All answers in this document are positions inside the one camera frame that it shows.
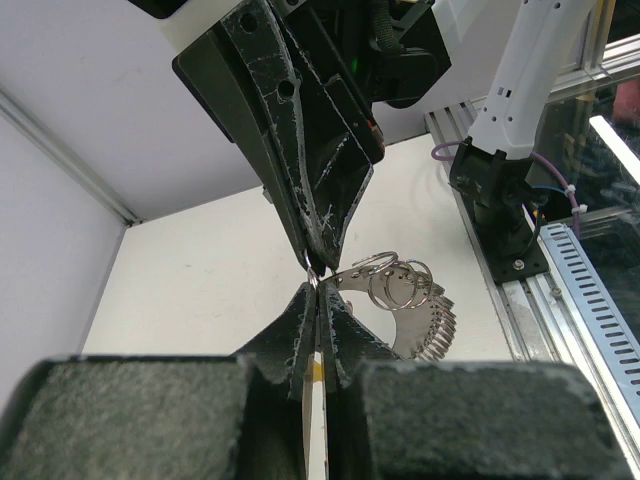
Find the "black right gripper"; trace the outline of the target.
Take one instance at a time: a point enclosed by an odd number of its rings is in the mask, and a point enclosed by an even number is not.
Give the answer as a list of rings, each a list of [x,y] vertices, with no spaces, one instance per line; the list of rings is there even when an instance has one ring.
[[[372,107],[451,65],[432,1],[243,1],[172,69],[270,195],[299,264],[335,269],[384,156]]]

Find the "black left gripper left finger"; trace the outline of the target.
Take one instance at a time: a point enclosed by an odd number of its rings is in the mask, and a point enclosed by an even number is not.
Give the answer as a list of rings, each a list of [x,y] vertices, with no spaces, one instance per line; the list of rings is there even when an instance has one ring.
[[[63,356],[1,416],[5,479],[302,479],[317,294],[227,356]]]

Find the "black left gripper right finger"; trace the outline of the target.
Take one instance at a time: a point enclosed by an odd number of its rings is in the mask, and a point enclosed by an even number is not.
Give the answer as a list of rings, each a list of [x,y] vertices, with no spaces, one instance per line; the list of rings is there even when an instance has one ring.
[[[576,367],[403,360],[318,290],[332,479],[626,479]]]

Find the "large grey keyring yellow handle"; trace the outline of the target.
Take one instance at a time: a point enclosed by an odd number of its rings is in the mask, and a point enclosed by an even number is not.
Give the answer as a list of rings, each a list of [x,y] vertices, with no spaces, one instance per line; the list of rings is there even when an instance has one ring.
[[[329,479],[408,479],[423,465],[430,413],[412,393],[456,334],[453,303],[429,268],[382,252],[320,279],[308,273],[323,374]]]

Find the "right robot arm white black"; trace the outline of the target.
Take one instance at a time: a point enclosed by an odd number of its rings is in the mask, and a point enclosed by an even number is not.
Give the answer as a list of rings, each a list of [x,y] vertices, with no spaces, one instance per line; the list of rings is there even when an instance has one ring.
[[[522,1],[483,111],[450,178],[513,218],[551,88],[589,1]],[[241,1],[173,59],[174,74],[272,198],[299,264],[323,274],[384,138],[372,107],[416,104],[451,67],[453,15],[436,1]]]

